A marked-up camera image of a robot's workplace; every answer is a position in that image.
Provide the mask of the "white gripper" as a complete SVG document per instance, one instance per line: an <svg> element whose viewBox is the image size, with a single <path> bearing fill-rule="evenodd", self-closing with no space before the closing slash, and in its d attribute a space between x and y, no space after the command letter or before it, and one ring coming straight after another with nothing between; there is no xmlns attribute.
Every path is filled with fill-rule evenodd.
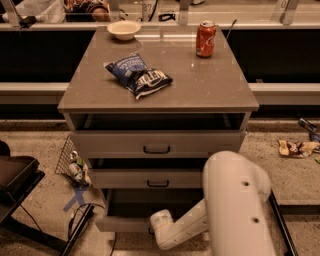
<svg viewBox="0 0 320 256"><path fill-rule="evenodd" d="M150 217L157 245L162 250L175 247L178 242L178 227L168 210L161 210Z"/></svg>

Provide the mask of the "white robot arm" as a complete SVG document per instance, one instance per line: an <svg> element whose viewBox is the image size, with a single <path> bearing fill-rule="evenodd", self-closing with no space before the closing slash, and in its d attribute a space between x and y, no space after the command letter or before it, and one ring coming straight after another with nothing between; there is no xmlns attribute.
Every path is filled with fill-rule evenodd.
<svg viewBox="0 0 320 256"><path fill-rule="evenodd" d="M178 220L161 210L150 217L156 242L171 249L207 231L213 256L276 256L263 203L267 173L231 151L213 154L203 169L204 198Z"/></svg>

